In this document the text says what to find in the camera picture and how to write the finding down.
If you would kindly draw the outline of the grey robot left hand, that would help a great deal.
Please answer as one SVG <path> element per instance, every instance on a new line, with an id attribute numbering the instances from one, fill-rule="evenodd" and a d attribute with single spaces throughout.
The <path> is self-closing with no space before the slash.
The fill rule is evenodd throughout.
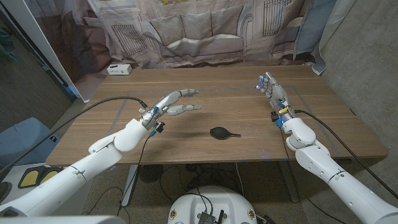
<path id="1" fill-rule="evenodd" d="M 177 105 L 172 106 L 176 103 L 179 98 L 186 96 L 193 96 L 195 94 L 199 94 L 199 91 L 196 89 L 184 89 L 177 90 L 169 93 L 167 96 L 162 97 L 154 107 L 157 108 L 155 113 L 155 118 L 159 118 L 165 113 L 171 116 L 176 116 L 186 111 L 199 110 L 201 109 L 201 105 Z"/>

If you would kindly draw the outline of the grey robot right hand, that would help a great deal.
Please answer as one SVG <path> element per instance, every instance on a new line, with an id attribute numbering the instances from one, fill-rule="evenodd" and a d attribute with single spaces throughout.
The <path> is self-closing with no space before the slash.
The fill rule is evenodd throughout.
<path id="1" fill-rule="evenodd" d="M 256 86 L 256 89 L 266 96 L 275 111 L 280 111 L 290 105 L 287 92 L 269 72 L 260 75 L 259 81 L 260 84 Z"/>

